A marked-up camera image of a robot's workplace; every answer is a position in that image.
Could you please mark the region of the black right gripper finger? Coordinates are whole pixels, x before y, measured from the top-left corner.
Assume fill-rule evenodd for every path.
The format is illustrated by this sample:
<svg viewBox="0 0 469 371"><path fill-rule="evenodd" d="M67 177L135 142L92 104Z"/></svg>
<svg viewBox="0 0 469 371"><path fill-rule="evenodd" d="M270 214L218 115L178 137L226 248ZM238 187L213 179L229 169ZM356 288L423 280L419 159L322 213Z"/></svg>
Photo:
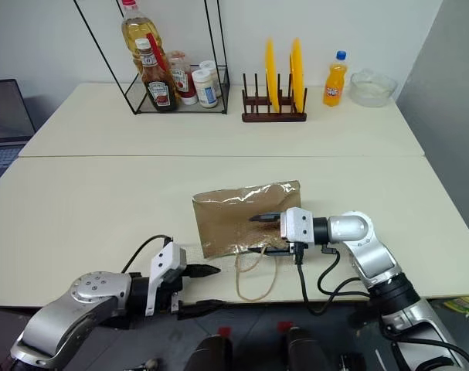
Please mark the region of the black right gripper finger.
<svg viewBox="0 0 469 371"><path fill-rule="evenodd" d="M279 223L281 212L261 213L249 218L250 222L256 223Z"/></svg>
<svg viewBox="0 0 469 371"><path fill-rule="evenodd" d="M280 249L276 247L249 247L248 251L273 257L284 257L294 254L290 248Z"/></svg>

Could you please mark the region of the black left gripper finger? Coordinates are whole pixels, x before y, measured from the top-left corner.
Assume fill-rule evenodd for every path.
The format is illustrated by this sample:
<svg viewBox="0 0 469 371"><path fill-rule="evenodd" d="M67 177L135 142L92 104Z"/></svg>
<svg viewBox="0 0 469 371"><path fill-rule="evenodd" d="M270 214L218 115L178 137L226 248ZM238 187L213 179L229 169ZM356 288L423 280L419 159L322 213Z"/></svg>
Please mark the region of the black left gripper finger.
<svg viewBox="0 0 469 371"><path fill-rule="evenodd" d="M184 305L179 302L179 309L176 313L178 320L186 320L191 318L199 318L224 307L224 301L217 299L208 299L197 301L195 304Z"/></svg>
<svg viewBox="0 0 469 371"><path fill-rule="evenodd" d="M208 264L188 264L184 269L184 276L190 278L208 277L218 274L221 269Z"/></svg>

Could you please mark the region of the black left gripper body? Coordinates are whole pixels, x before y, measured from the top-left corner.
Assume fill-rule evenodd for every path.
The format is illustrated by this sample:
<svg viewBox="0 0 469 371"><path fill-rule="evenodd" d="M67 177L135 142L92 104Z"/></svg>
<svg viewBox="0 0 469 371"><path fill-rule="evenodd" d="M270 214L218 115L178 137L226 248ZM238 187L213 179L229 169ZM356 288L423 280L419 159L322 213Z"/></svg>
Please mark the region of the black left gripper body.
<svg viewBox="0 0 469 371"><path fill-rule="evenodd" d="M162 278L157 288L155 297L155 313L170 311L172 307L172 295L183 289L183 278L188 277L189 268L184 270L169 270Z"/></svg>

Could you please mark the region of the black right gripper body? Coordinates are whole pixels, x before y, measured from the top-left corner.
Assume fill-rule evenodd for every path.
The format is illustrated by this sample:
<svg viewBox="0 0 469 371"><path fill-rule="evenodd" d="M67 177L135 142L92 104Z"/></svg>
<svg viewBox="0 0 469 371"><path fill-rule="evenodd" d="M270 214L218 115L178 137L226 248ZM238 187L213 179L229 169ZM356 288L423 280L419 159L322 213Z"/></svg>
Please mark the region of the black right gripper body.
<svg viewBox="0 0 469 371"><path fill-rule="evenodd" d="M304 251L309 248L309 242L284 240L286 248L283 249L283 256L303 257Z"/></svg>

